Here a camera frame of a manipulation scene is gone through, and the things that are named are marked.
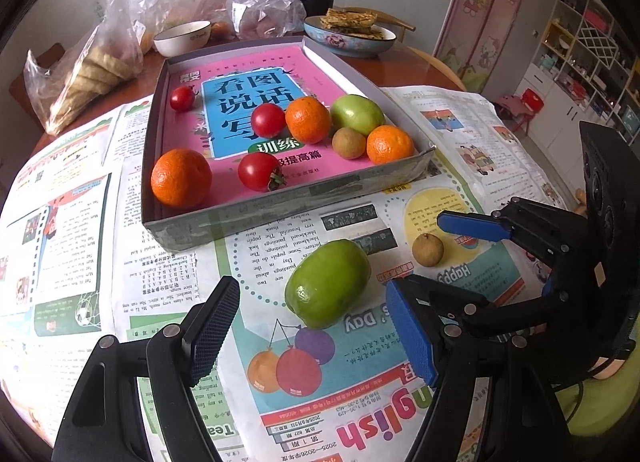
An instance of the tomato stem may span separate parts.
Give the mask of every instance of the tomato stem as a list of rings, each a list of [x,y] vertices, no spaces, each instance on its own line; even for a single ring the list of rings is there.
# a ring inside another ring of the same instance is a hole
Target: tomato stem
[[[282,170],[280,168],[277,168],[273,173],[271,173],[269,177],[268,189],[270,191],[275,191],[280,186],[285,186],[285,185],[287,185],[287,181],[284,179]]]

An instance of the gray box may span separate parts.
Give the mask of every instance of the gray box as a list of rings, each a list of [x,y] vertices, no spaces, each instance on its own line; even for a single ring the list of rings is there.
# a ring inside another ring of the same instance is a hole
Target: gray box
[[[291,45],[302,47],[307,55],[308,52],[312,52],[321,58],[355,88],[377,103],[389,121],[411,135],[418,154],[311,184],[285,187],[271,193],[256,193],[256,196],[249,200],[164,218],[162,206],[151,191],[151,172],[162,155],[164,106],[169,94],[169,77],[193,66],[194,61],[211,63],[232,56]],[[181,252],[258,225],[411,182],[425,171],[433,151],[433,143],[402,108],[369,79],[307,37],[292,36],[203,48],[167,59],[162,66],[146,128],[142,162],[142,223],[162,247],[171,252]]]

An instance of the red tomato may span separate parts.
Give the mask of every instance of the red tomato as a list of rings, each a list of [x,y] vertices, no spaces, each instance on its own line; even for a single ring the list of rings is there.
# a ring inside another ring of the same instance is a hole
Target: red tomato
[[[251,127],[258,137],[276,137],[286,125],[284,110],[270,102],[261,104],[251,114]]]
[[[252,191],[275,191],[285,185],[280,161],[269,153],[257,151],[242,157],[238,176],[244,187]]]
[[[190,86],[178,86],[173,92],[171,92],[169,105],[178,112],[189,111],[193,108],[195,100],[196,94],[193,92],[193,88]]]

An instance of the yellow circle graphic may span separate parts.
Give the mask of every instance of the yellow circle graphic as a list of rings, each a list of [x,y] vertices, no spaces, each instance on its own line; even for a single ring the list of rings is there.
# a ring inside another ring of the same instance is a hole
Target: yellow circle graphic
[[[481,252],[480,245],[474,249],[467,249],[456,243],[456,235],[440,230],[436,218],[445,210],[469,212],[462,197],[453,189],[447,188],[430,188],[420,191],[411,197],[404,208],[404,233],[409,246],[422,233],[430,233],[442,240],[444,256],[437,268],[468,263]]]

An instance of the purple balloon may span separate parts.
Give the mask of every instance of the purple balloon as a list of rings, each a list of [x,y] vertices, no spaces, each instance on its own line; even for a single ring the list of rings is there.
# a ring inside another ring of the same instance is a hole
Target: purple balloon
[[[311,355],[319,365],[331,361],[335,353],[335,343],[324,330],[301,328],[296,333],[296,348]]]

